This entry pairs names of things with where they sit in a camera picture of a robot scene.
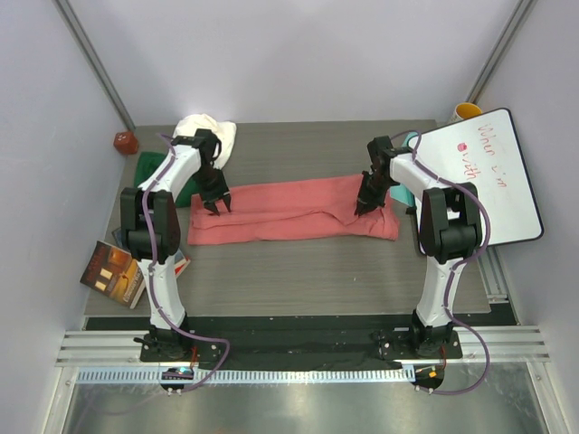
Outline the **white dry-erase board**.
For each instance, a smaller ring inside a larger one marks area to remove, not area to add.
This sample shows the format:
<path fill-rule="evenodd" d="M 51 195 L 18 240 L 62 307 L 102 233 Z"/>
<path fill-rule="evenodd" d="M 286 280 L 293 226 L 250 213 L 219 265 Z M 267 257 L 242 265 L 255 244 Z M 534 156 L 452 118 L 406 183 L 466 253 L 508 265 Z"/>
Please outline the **white dry-erase board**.
<path fill-rule="evenodd" d="M 544 227 L 513 117 L 497 108 L 412 137 L 417 159 L 454 183 L 476 185 L 490 220 L 489 244 L 534 241 Z"/>

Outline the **green t shirt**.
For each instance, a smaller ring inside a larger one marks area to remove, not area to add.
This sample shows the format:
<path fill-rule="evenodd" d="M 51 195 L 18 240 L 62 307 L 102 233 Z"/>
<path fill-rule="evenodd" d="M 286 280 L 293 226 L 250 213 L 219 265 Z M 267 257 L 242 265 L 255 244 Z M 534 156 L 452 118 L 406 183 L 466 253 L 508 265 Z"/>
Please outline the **green t shirt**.
<path fill-rule="evenodd" d="M 138 158 L 135 169 L 133 186 L 139 187 L 142 183 L 148 180 L 152 174 L 161 166 L 166 156 L 158 152 L 145 151 L 142 152 Z M 191 206 L 191 199 L 195 194 L 198 194 L 200 189 L 195 180 L 190 177 L 185 186 L 175 199 L 176 208 L 187 208 Z"/>

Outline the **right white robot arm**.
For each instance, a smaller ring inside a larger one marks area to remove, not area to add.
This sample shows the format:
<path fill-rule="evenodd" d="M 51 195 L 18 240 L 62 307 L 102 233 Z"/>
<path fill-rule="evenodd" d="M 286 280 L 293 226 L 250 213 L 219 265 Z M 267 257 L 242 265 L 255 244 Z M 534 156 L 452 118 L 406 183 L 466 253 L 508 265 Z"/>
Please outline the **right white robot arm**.
<path fill-rule="evenodd" d="M 453 184 L 432 173 L 409 148 L 395 148 L 389 137 L 367 145 L 371 169 L 363 172 L 356 215 L 385 206 L 388 191 L 402 184 L 420 195 L 419 243 L 427 257 L 421 299 L 408 335 L 412 352 L 433 358 L 451 341 L 453 302 L 460 274 L 486 242 L 488 215 L 480 208 L 477 187 Z"/>

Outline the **white t shirt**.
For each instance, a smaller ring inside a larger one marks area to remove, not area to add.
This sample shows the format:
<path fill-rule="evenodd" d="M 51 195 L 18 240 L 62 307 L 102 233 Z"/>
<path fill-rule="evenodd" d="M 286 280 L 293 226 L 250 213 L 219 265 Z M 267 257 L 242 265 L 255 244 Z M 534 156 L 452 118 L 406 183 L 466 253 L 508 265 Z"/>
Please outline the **white t shirt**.
<path fill-rule="evenodd" d="M 207 114 L 194 114 L 182 118 L 176 125 L 173 137 L 192 137 L 197 129 L 210 129 L 222 143 L 219 154 L 215 153 L 214 167 L 223 169 L 233 152 L 237 126 L 231 121 L 217 121 Z"/>

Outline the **pink t shirt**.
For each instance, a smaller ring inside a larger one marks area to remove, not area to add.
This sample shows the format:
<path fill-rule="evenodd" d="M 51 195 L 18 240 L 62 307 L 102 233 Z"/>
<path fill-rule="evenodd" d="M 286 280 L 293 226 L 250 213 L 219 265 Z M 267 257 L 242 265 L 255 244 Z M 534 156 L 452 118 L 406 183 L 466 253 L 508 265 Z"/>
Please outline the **pink t shirt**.
<path fill-rule="evenodd" d="M 384 208 L 358 216 L 361 175 L 249 184 L 231 189 L 231 209 L 218 215 L 191 199 L 187 243 L 196 246 L 251 241 L 301 241 L 356 235 L 396 241 L 397 219 L 390 198 Z"/>

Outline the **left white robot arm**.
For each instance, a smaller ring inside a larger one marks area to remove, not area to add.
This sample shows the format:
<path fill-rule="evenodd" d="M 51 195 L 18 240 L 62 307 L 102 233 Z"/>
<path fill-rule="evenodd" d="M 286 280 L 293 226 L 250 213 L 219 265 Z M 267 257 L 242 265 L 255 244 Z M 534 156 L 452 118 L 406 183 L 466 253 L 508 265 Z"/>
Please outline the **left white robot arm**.
<path fill-rule="evenodd" d="M 120 195 L 121 238 L 143 274 L 151 314 L 141 344 L 143 362 L 182 361 L 197 342 L 180 299 L 176 277 L 176 253 L 181 228 L 176 198 L 186 183 L 195 181 L 202 206 L 219 215 L 217 204 L 231 210 L 231 193 L 216 159 L 223 150 L 221 139 L 201 128 L 190 136 L 163 135 L 168 152 L 156 171 L 137 187 L 126 187 Z"/>

